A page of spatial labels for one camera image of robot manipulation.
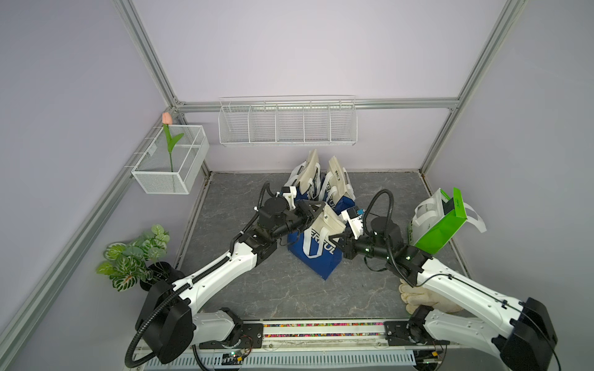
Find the potted green leafy plant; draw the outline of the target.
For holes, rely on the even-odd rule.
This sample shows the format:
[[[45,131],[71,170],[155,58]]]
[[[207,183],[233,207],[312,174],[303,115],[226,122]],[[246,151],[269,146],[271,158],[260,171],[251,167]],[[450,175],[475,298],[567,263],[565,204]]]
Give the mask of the potted green leafy plant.
[[[133,241],[109,244],[96,273],[108,277],[117,292],[136,285],[147,292],[159,281],[173,283],[185,274],[164,261],[169,242],[170,233],[155,224]]]

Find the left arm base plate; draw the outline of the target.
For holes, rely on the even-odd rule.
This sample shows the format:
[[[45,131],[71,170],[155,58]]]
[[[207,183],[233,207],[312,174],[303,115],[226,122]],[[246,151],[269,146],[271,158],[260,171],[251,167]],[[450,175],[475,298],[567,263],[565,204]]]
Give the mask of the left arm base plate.
[[[223,341],[210,340],[199,344],[199,349],[261,349],[264,325],[260,322],[236,326]]]

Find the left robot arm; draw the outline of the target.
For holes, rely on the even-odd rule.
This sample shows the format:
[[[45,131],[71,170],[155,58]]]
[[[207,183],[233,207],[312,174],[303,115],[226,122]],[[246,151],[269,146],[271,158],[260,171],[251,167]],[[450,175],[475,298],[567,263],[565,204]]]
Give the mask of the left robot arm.
[[[327,207],[323,201],[289,203],[282,196],[259,197],[255,214],[232,238],[228,252],[191,275],[152,286],[126,350],[125,366],[134,369],[154,358],[169,363],[202,343],[241,345],[244,323],[232,310],[206,313],[202,307],[234,279],[269,258],[283,237],[312,227]]]

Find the artificial pink tulip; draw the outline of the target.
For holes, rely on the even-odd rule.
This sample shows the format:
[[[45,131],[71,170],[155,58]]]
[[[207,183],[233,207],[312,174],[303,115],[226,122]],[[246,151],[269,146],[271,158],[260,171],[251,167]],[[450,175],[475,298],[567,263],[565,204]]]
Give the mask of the artificial pink tulip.
[[[162,114],[162,129],[166,137],[167,151],[170,159],[170,171],[173,172],[173,149],[176,144],[183,138],[184,133],[172,135],[170,127],[173,125],[173,117],[169,112]]]

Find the aluminium frame rail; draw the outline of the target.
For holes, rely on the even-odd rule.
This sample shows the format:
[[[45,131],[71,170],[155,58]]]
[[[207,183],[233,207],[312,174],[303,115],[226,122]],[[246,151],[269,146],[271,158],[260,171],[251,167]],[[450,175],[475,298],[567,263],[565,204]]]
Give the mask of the aluminium frame rail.
[[[450,109],[458,108],[455,97],[370,98],[354,96],[289,96],[289,97],[227,97],[216,101],[180,102],[177,111],[183,114],[214,113],[221,108],[314,108],[352,107],[355,110],[391,109]]]

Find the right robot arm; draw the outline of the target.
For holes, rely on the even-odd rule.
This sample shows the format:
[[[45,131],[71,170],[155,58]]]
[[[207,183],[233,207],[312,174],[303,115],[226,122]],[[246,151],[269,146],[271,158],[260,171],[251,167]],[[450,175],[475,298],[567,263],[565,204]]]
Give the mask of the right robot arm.
[[[335,238],[346,259],[357,255],[381,258],[385,270],[413,289],[426,289],[471,313],[451,315],[433,305],[420,304],[407,324],[389,339],[414,344],[457,343],[500,358],[510,370],[546,370],[558,361],[558,343],[546,306],[534,298],[524,301],[499,294],[459,275],[430,253],[402,241],[392,219],[394,196],[389,190],[388,212],[369,220],[369,210],[351,207],[341,213],[346,230]]]

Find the green and white takeout bag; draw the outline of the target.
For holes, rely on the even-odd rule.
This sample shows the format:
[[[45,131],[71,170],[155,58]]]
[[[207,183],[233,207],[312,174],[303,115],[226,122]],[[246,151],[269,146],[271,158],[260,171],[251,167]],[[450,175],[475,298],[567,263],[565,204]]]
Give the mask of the green and white takeout bag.
[[[429,254],[440,251],[464,224],[472,224],[480,233],[487,227],[476,210],[466,203],[460,189],[454,187],[449,196],[438,189],[420,202],[408,224],[408,243]]]

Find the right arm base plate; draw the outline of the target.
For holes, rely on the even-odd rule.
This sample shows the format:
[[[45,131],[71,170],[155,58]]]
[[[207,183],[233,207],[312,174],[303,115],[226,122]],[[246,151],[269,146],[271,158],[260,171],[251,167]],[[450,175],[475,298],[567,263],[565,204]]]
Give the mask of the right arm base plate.
[[[446,346],[450,342],[433,338],[421,325],[406,320],[385,321],[385,338],[389,346]]]

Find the beige work glove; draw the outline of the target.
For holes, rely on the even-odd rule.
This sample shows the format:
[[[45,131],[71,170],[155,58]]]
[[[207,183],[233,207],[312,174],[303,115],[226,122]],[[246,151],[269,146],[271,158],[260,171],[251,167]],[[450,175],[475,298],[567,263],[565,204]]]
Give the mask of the beige work glove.
[[[458,304],[426,288],[413,288],[406,282],[401,281],[398,290],[401,294],[401,300],[405,303],[405,310],[410,315],[421,305],[449,314],[463,311],[463,308]]]

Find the blue beige takeout bag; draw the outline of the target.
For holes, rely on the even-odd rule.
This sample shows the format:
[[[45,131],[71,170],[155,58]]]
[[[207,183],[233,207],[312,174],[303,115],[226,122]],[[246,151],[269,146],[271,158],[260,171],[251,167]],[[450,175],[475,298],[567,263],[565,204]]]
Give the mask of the blue beige takeout bag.
[[[343,233],[345,228],[342,218],[325,205],[311,227],[288,236],[288,250],[323,280],[327,280],[343,257],[341,250],[329,238]]]

